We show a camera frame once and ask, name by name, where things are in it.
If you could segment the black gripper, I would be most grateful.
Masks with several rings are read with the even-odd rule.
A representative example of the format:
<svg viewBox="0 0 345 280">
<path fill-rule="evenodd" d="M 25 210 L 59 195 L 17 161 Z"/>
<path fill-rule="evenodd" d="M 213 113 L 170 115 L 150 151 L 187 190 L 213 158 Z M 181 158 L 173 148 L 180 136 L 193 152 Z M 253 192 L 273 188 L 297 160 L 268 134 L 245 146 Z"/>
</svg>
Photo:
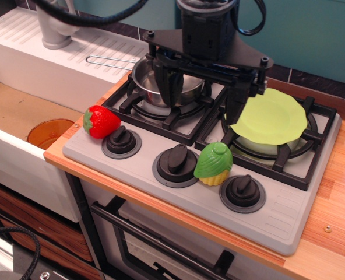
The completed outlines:
<svg viewBox="0 0 345 280">
<path fill-rule="evenodd" d="M 249 96 L 265 91 L 266 71 L 273 61 L 241 39 L 259 33 L 265 25 L 265 3 L 255 3 L 261 20 L 253 29 L 239 27 L 239 1 L 177 1 L 180 29 L 144 33 L 157 88 L 167 107 L 177 106 L 183 74 L 229 87 L 226 124 L 238 122 Z"/>
</svg>

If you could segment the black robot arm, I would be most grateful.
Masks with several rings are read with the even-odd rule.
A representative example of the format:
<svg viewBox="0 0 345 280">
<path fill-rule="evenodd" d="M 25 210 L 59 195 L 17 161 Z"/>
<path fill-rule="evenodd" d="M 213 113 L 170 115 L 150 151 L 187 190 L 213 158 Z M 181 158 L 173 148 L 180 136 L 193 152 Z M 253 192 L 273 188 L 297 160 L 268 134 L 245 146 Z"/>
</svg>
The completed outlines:
<svg viewBox="0 0 345 280">
<path fill-rule="evenodd" d="M 239 1 L 177 1 L 181 29 L 144 34 L 157 87 L 168 107 L 182 95 L 184 75 L 227 87 L 228 125 L 237 123 L 248 98 L 264 93 L 273 60 L 240 37 L 259 33 L 265 24 L 265 4 L 256 4 L 262 20 L 252 30 L 238 26 Z"/>
</svg>

